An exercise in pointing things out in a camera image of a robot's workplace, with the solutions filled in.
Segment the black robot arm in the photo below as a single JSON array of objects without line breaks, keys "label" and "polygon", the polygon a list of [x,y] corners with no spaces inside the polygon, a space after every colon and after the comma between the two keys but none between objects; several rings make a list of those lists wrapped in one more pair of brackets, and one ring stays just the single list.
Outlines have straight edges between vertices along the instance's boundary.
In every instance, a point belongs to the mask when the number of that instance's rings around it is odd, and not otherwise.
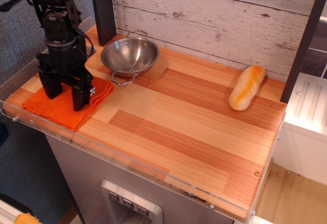
[{"label": "black robot arm", "polygon": [[[1,5],[7,12],[22,0],[10,0]],[[94,47],[87,47],[90,38],[79,29],[82,23],[81,11],[74,0],[26,0],[34,7],[41,27],[44,29],[44,43],[48,53],[39,53],[39,77],[50,98],[63,91],[62,84],[72,89],[73,107],[80,111],[90,102],[95,93],[93,76],[85,63],[93,53]]]}]

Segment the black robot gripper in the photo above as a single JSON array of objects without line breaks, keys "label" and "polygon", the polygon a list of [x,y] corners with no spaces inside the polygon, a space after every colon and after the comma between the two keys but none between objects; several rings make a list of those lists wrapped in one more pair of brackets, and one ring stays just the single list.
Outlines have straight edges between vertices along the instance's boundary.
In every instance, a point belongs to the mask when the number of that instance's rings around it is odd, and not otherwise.
[{"label": "black robot gripper", "polygon": [[93,76],[86,69],[86,43],[84,36],[76,36],[72,44],[48,46],[48,53],[37,54],[39,77],[45,94],[53,99],[62,92],[62,82],[72,87],[74,111],[80,111],[90,101],[96,88]]}]

